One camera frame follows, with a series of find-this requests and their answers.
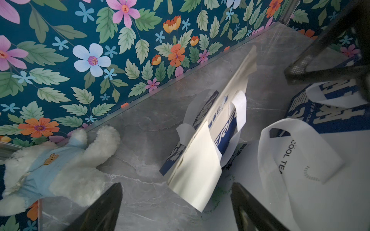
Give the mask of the bag white receipt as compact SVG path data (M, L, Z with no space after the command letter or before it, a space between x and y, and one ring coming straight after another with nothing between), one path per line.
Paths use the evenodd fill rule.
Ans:
M218 153L205 123L198 128L168 180L169 188L199 212L208 204L222 173Z

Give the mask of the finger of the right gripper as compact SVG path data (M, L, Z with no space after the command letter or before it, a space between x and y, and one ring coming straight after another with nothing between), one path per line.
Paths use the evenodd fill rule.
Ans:
M355 80L359 87L360 96L365 101L370 100L370 65L356 65L326 70L306 72L294 71L292 67L284 70L289 85L314 84L339 80Z
M361 19L361 1L351 1L338 17L330 24L319 37L294 61L290 66L294 71L305 70L308 65L319 56L342 32L353 27L358 29Z

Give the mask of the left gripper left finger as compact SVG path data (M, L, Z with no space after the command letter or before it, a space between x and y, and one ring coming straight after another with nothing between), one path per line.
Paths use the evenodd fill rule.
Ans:
M66 231L115 230L123 197L120 183L113 184L84 213L74 220Z

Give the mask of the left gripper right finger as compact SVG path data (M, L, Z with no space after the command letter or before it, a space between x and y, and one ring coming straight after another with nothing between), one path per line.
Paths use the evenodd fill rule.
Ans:
M231 202L240 231L288 230L238 182L232 184Z

